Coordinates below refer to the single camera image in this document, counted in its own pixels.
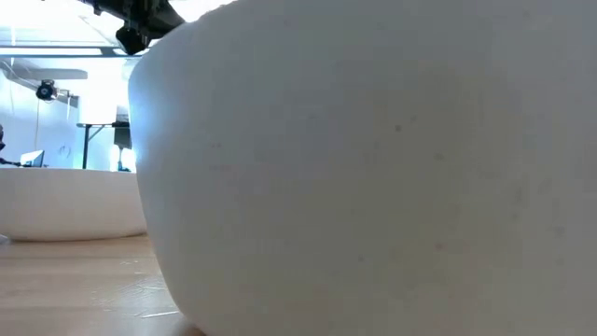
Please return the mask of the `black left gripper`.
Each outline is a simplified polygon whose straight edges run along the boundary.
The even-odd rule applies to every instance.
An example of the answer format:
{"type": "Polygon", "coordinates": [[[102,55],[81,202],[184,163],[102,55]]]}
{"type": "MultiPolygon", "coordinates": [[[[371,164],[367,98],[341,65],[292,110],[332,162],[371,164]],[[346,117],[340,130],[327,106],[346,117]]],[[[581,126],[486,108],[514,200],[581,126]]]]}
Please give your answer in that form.
{"type": "MultiPolygon", "coordinates": [[[[93,8],[95,15],[107,12],[133,26],[144,26],[150,32],[166,35],[185,20],[172,7],[169,0],[79,0],[93,8]]],[[[115,33],[120,48],[127,55],[145,50],[150,39],[137,30],[122,26],[115,33]]]]}

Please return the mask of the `pale grey-green ceramic bowl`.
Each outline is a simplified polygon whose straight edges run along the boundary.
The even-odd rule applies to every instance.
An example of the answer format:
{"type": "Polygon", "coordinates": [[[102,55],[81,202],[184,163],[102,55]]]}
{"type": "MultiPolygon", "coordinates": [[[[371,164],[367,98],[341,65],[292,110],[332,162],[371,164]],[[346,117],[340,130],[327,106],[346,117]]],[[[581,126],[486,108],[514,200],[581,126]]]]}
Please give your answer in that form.
{"type": "Polygon", "coordinates": [[[135,174],[0,169],[0,234],[11,240],[97,240],[144,233],[135,174]]]}

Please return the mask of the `white ceramic bowl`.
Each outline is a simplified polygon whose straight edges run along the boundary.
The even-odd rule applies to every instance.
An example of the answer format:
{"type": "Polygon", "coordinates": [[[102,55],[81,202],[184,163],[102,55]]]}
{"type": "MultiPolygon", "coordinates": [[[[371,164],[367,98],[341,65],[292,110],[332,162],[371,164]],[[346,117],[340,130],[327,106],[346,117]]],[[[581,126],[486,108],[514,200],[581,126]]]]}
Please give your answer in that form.
{"type": "Polygon", "coordinates": [[[597,336],[597,0],[234,0],[129,102],[207,336],[597,336]]]}

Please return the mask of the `dark grey equipment box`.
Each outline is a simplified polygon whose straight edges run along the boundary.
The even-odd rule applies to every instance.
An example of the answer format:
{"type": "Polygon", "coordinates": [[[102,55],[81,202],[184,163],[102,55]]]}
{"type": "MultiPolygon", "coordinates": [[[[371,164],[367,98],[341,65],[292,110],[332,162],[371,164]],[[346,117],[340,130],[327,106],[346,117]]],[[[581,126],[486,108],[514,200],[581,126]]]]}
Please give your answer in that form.
{"type": "Polygon", "coordinates": [[[127,107],[118,105],[116,120],[112,123],[114,132],[114,144],[120,148],[132,148],[131,129],[129,121],[129,110],[127,107]]]}

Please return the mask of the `black-legged table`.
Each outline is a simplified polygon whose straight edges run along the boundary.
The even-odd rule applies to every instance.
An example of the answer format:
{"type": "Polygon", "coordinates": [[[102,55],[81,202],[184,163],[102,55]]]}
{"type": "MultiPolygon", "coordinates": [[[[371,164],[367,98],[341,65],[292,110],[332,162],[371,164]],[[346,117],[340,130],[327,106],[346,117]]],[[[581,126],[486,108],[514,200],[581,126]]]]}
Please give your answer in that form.
{"type": "MultiPolygon", "coordinates": [[[[88,155],[89,155],[89,144],[90,140],[93,139],[100,131],[107,128],[112,128],[112,123],[78,123],[76,126],[78,128],[82,128],[84,130],[84,142],[83,142],[83,159],[82,159],[82,168],[86,169],[88,165],[88,155]]],[[[131,169],[125,167],[122,161],[122,154],[123,151],[127,148],[118,148],[118,161],[117,161],[117,169],[119,172],[130,172],[131,169]]]]}

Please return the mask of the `open laptop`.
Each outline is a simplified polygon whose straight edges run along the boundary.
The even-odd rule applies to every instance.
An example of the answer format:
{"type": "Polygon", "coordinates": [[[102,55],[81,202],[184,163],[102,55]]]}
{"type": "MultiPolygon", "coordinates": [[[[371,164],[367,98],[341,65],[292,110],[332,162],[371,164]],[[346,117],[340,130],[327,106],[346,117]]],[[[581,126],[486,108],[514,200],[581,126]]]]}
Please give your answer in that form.
{"type": "Polygon", "coordinates": [[[36,150],[32,152],[23,153],[20,158],[20,164],[23,167],[40,168],[43,166],[44,157],[44,150],[36,150]]]}

